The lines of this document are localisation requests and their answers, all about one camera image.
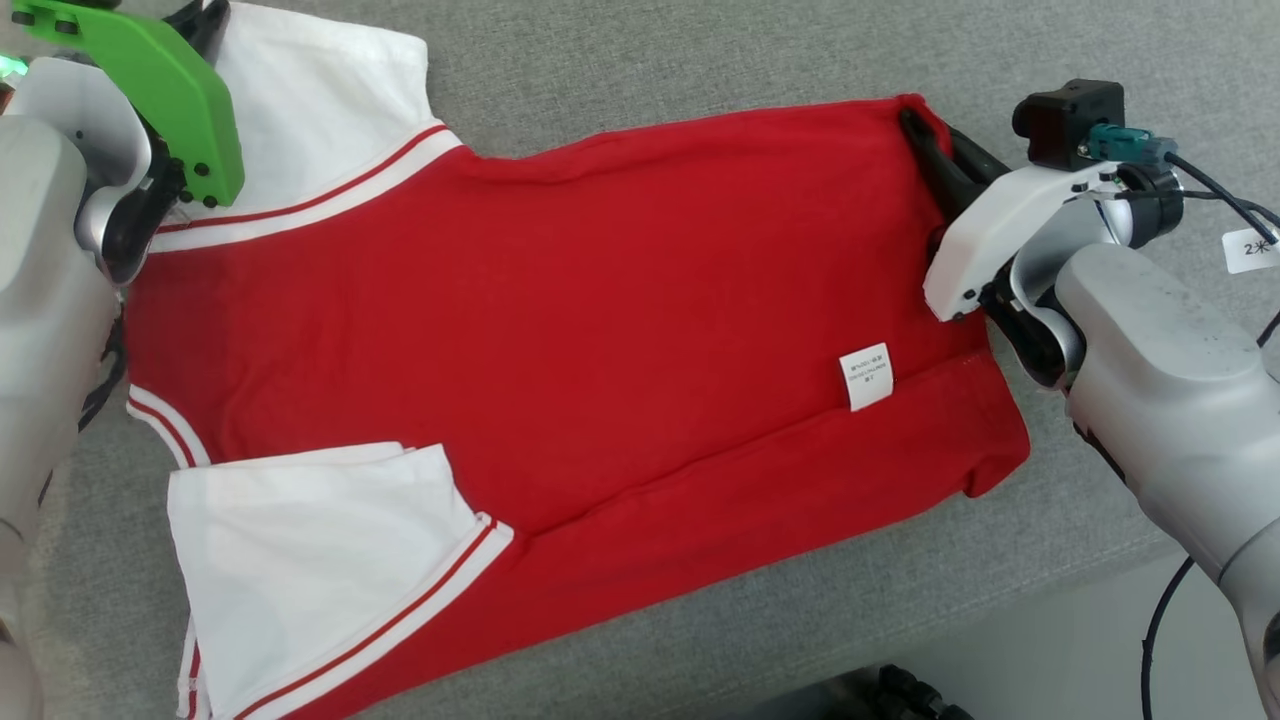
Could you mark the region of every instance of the white stripe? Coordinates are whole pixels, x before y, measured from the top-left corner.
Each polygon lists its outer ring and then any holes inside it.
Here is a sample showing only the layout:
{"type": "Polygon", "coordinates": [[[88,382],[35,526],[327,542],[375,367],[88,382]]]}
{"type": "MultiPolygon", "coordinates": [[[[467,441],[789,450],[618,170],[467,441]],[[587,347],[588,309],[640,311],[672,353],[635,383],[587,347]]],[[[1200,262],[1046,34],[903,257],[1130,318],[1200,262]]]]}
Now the white stripe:
{"type": "MultiPolygon", "coordinates": [[[[197,466],[209,465],[209,454],[205,452],[205,443],[200,442],[200,436],[196,434],[195,428],[191,427],[191,423],[188,423],[173,405],[169,405],[164,400],[160,400],[154,393],[147,392],[138,386],[129,386],[129,400],[146,406],[150,410],[155,410],[161,418],[168,420],[169,424],[173,425],[173,429],[178,433],[178,438],[182,439],[182,445],[186,445],[187,450],[191,451],[192,461],[195,461],[197,466]]],[[[187,461],[182,456],[182,447],[178,446],[178,443],[172,438],[165,437],[169,433],[165,432],[163,423],[148,416],[146,413],[137,410],[136,407],[127,406],[127,410],[134,418],[146,420],[148,425],[155,428],[156,432],[160,433],[160,437],[164,438],[165,445],[169,446],[169,450],[174,451],[174,455],[178,457],[178,464],[183,468],[187,466],[187,461]]]]}
{"type": "MultiPolygon", "coordinates": [[[[428,128],[415,132],[413,137],[420,136],[428,128]]],[[[406,143],[396,146],[396,152],[401,151],[406,143]]],[[[229,223],[223,225],[207,225],[207,227],[193,227],[189,229],[175,231],[170,233],[163,233],[156,236],[155,241],[151,243],[151,252],[175,252],[180,250],[195,250],[198,247],[211,247],[215,245],[229,245],[233,242],[244,242],[247,240],[253,240],[257,237],[264,237],[268,234],[274,234],[278,232],[284,232],[312,223],[319,223],[321,220],[329,219],[339,213],[346,213],[358,205],[369,202],[375,197],[390,191],[396,186],[403,183],[408,178],[417,174],[422,168],[430,165],[440,155],[444,155],[449,150],[462,145],[453,132],[448,129],[442,129],[434,135],[426,137],[412,150],[406,152],[403,156],[398,158],[389,167],[384,168],[381,172],[371,178],[365,179],[360,184],[334,196],[319,205],[307,208],[305,210],[298,210],[296,213],[289,213],[285,215],[276,215],[274,218],[265,218],[261,220],[248,220],[242,223],[229,223]]],[[[387,156],[394,155],[394,152],[388,152],[387,156]]],[[[351,178],[357,178],[370,169],[376,168],[379,164],[385,161],[385,156],[379,159],[376,163],[370,163],[365,169],[358,173],[352,173],[351,178]]],[[[342,187],[346,182],[338,183],[335,187],[342,187]]],[[[317,193],[316,197],[323,196],[324,192],[317,193]]]]}
{"type": "Polygon", "coordinates": [[[150,413],[143,413],[138,410],[137,407],[133,406],[132,402],[124,404],[124,411],[128,413],[129,415],[133,415],[138,420],[142,420],[143,423],[151,425],[151,429],[155,430],[157,436],[160,436],[160,439],[164,441],[165,447],[168,447],[169,452],[173,454],[173,459],[178,461],[178,468],[187,469],[191,466],[187,464],[187,454],[183,452],[182,446],[178,445],[178,438],[169,434],[169,428],[165,428],[164,423],[161,423],[157,418],[152,416],[150,413]]]}
{"type": "MultiPolygon", "coordinates": [[[[479,524],[471,533],[467,534],[466,538],[463,538],[458,543],[458,548],[449,557],[449,560],[442,562],[439,570],[433,573],[431,577],[426,578],[426,580],[424,580],[417,587],[416,592],[411,593],[403,603],[401,603],[390,612],[388,612],[381,623],[372,624],[367,633],[362,633],[357,638],[357,641],[352,642],[348,647],[358,644],[361,639],[369,637],[370,633],[374,633],[379,628],[385,625],[388,620],[390,620],[401,611],[403,611],[406,607],[416,602],[419,598],[421,598],[422,593],[425,593],[428,589],[430,589],[431,585],[439,582],[439,579],[445,573],[448,573],[451,568],[453,568],[453,564],[457,562],[458,557],[461,557],[462,553],[465,553],[466,550],[471,546],[471,543],[475,542],[476,537],[479,537],[480,533],[484,532],[485,527],[488,527],[489,524],[488,515],[485,515],[484,512],[479,512],[476,514],[476,519],[479,520],[479,524]]],[[[396,648],[396,646],[408,639],[413,633],[416,633],[420,628],[422,628],[422,625],[426,625],[426,623],[430,621],[431,618],[435,618],[451,602],[457,600],[457,597],[462,594],[462,591],[470,587],[471,583],[474,583],[476,578],[479,578],[480,574],[484,573],[484,570],[489,565],[492,565],[493,561],[497,560],[499,555],[502,555],[502,551],[506,550],[508,544],[511,544],[512,536],[513,533],[511,528],[508,528],[502,523],[497,523],[493,530],[489,532],[489,537],[486,537],[480,543],[480,546],[476,547],[475,552],[471,553],[471,557],[468,557],[467,561],[461,568],[458,568],[457,573],[444,585],[442,585],[438,591],[435,591],[435,593],[431,594],[431,597],[426,600],[426,602],[420,605],[417,609],[415,609],[412,612],[404,616],[399,623],[397,623],[394,626],[383,633],[376,641],[369,643],[365,648],[362,648],[360,652],[343,661],[340,665],[330,669],[320,678],[316,678],[315,680],[302,685],[301,688],[297,688],[296,691],[264,705],[252,714],[247,715],[246,716],[247,720],[268,720],[268,719],[283,717],[289,712],[305,707],[306,705],[314,702],[316,698],[342,685],[347,680],[355,678],[360,671],[365,670],[366,667],[376,662],[378,659],[383,657],[393,648],[396,648]]],[[[346,648],[343,648],[342,651],[333,652],[329,657],[319,660],[317,662],[312,664],[311,667],[303,671],[296,673],[291,679],[276,683],[276,687],[287,687],[291,683],[297,682],[298,678],[303,678],[310,673],[315,671],[315,669],[325,666],[328,662],[333,661],[333,659],[340,656],[342,652],[346,652],[346,648]]],[[[250,701],[236,703],[236,706],[242,708],[248,707],[250,705],[256,702],[257,698],[265,697],[270,693],[271,691],[266,692],[256,691],[250,701]]],[[[215,715],[215,717],[221,720],[221,719],[236,717],[236,715],[237,712],[227,712],[227,714],[218,714],[215,715]]]]}
{"type": "Polygon", "coordinates": [[[187,619],[187,637],[182,641],[182,665],[178,667],[178,717],[191,717],[191,662],[196,657],[196,625],[187,619]]]}

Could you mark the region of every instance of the red stripe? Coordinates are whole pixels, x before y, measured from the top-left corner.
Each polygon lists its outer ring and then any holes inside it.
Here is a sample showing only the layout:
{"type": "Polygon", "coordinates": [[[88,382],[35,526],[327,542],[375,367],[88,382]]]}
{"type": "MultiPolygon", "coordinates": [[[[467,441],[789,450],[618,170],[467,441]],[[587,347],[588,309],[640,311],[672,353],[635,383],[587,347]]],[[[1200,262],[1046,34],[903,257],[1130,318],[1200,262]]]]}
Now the red stripe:
{"type": "Polygon", "coordinates": [[[477,537],[475,541],[472,541],[471,546],[467,547],[467,551],[462,553],[462,557],[458,557],[457,562],[454,562],[453,566],[449,568],[449,571],[445,573],[443,578],[440,578],[439,580],[435,582],[434,585],[431,585],[430,588],[428,588],[428,591],[425,593],[422,593],[421,597],[419,597],[417,600],[415,600],[412,605],[410,605],[408,607],[406,607],[404,610],[402,610],[398,615],[396,615],[394,618],[392,618],[385,625],[383,625],[381,628],[378,628],[378,630],[375,630],[371,635],[369,635],[367,638],[362,639],[360,642],[360,644],[357,644],[356,647],[348,650],[347,652],[344,652],[340,656],[335,657],[334,660],[329,661],[324,667],[320,667],[319,670],[316,670],[316,671],[306,675],[305,678],[302,678],[302,679],[300,679],[297,682],[293,682],[293,683],[291,683],[291,684],[288,684],[288,685],[285,685],[285,687],[283,687],[283,688],[273,692],[271,694],[264,697],[262,700],[259,700],[253,705],[248,706],[247,708],[244,708],[243,711],[241,711],[239,714],[237,714],[236,715],[236,720],[244,720],[244,717],[248,717],[250,715],[252,715],[255,711],[260,710],[266,703],[269,703],[271,701],[275,701],[275,700],[279,700],[280,697],[284,697],[284,696],[292,693],[293,691],[301,688],[302,685],[306,685],[307,683],[310,683],[310,682],[315,680],[316,678],[324,675],[325,673],[333,670],[338,665],[342,665],[343,662],[351,660],[352,656],[355,656],[357,652],[365,650],[366,647],[369,647],[370,643],[372,643],[378,638],[380,638],[384,634],[387,634],[392,628],[394,628],[397,624],[399,624],[401,620],[403,620],[411,612],[413,612],[415,610],[417,610],[419,607],[421,607],[421,605],[424,602],[426,602],[428,600],[430,600],[433,594],[435,594],[445,583],[448,583],[453,578],[453,575],[456,575],[457,571],[462,568],[462,565],[466,564],[466,561],[471,557],[471,555],[475,553],[475,551],[480,547],[480,543],[483,543],[485,541],[485,538],[489,537],[489,533],[493,532],[493,529],[494,529],[495,525],[497,525],[497,523],[490,518],[489,519],[489,524],[485,525],[485,529],[484,529],[484,532],[480,533],[480,537],[477,537]]]}
{"type": "Polygon", "coordinates": [[[160,411],[147,407],[146,405],[142,405],[137,400],[129,398],[129,405],[138,413],[142,413],[143,415],[150,415],[156,420],[159,420],[160,425],[164,427],[166,433],[169,433],[169,437],[173,438],[174,445],[177,445],[178,450],[182,451],[183,457],[187,459],[187,466],[188,468],[196,466],[196,456],[191,454],[191,448],[187,447],[187,443],[182,441],[182,436],[178,434],[178,429],[173,427],[173,423],[170,423],[164,415],[161,415],[160,411]]]}
{"type": "Polygon", "coordinates": [[[196,705],[198,700],[196,697],[196,678],[198,676],[200,676],[200,646],[192,644],[191,674],[188,675],[188,678],[191,678],[191,694],[188,696],[188,702],[191,703],[191,708],[187,711],[187,720],[196,720],[196,705]]]}
{"type": "Polygon", "coordinates": [[[228,224],[233,224],[233,223],[252,223],[255,220],[265,220],[268,218],[279,218],[280,215],[292,215],[293,213],[301,213],[302,210],[307,210],[307,209],[315,208],[316,205],[319,205],[319,204],[321,204],[321,202],[324,202],[326,200],[332,200],[333,197],[335,197],[338,195],[342,195],[343,192],[347,192],[348,190],[356,187],[357,184],[360,184],[360,183],[367,181],[369,178],[376,176],[378,173],[385,170],[393,163],[396,163],[396,160],[399,160],[406,154],[408,154],[410,150],[413,150],[415,147],[417,147],[419,145],[421,145],[421,142],[424,140],[431,137],[433,135],[435,135],[435,133],[438,133],[438,132],[440,132],[443,129],[444,129],[444,126],[435,126],[433,128],[422,131],[413,140],[408,141],[408,143],[404,145],[404,147],[401,147],[399,150],[397,150],[394,155],[392,155],[390,158],[383,160],[376,168],[369,170],[367,173],[360,176],[358,178],[356,178],[356,179],[353,179],[353,181],[351,181],[351,182],[348,182],[348,183],[346,183],[346,184],[343,184],[340,187],[330,190],[329,192],[326,192],[326,193],[324,193],[324,195],[321,195],[319,197],[314,197],[311,200],[307,200],[306,202],[302,202],[302,204],[298,204],[298,205],[291,205],[289,208],[282,208],[279,210],[268,210],[265,213],[255,213],[255,214],[251,214],[251,215],[229,215],[229,217],[221,217],[221,218],[202,218],[200,220],[192,220],[191,223],[187,223],[184,225],[165,225],[165,227],[160,228],[159,231],[156,231],[156,233],[159,234],[159,233],[166,233],[166,232],[186,231],[186,229],[192,229],[192,228],[207,228],[207,227],[214,227],[214,225],[228,225],[228,224]]]}

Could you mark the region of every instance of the tag with text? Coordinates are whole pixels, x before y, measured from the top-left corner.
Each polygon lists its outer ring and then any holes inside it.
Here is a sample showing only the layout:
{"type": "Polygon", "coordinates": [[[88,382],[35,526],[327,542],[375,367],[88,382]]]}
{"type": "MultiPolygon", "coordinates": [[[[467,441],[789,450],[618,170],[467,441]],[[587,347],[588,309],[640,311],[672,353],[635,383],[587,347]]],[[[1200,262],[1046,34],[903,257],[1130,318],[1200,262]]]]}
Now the tag with text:
{"type": "Polygon", "coordinates": [[[1280,265],[1280,245],[1271,245],[1253,228],[1222,236],[1226,272],[1233,275],[1280,265]]]}
{"type": "Polygon", "coordinates": [[[893,366],[883,342],[845,355],[840,359],[840,369],[845,373],[850,410],[861,410],[893,393],[893,366]]]}

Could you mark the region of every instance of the gray fabric surface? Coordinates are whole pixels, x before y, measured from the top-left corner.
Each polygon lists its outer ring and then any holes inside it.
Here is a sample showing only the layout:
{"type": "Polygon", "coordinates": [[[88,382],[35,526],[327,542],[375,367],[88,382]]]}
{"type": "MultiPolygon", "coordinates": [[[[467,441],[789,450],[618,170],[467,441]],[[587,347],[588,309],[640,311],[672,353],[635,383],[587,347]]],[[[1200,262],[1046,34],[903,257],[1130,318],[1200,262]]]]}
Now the gray fabric surface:
{"type": "MultiPolygon", "coordinates": [[[[174,3],[127,3],[138,12],[174,3]]],[[[1014,164],[1009,114],[1071,77],[1117,79],[1130,124],[1172,135],[1228,187],[1280,206],[1280,5],[1179,0],[294,1],[430,45],[436,114],[483,152],[728,110],[923,92],[1014,164]]],[[[12,29],[6,49],[29,47],[12,29]]],[[[1193,205],[1149,254],[1260,328],[1274,273],[1229,277],[1193,205]]],[[[707,717],[904,650],[1048,588],[1167,552],[1061,401],[1001,360],[1034,456],[978,501],[765,568],[463,671],[369,717],[707,717]]],[[[54,487],[33,555],[28,634],[52,717],[164,717],[186,618],[164,518],[163,445],[119,405],[54,487]]]]}

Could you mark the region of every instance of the green light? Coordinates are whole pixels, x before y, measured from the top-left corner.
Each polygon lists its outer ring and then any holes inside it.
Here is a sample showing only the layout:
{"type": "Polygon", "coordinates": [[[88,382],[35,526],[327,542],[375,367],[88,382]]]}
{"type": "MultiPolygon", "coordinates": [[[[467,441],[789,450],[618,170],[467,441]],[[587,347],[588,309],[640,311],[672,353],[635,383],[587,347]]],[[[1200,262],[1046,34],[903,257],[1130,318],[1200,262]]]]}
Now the green light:
{"type": "Polygon", "coordinates": [[[6,58],[0,55],[0,79],[4,79],[14,73],[19,76],[27,74],[27,63],[23,63],[18,58],[6,58]]]}

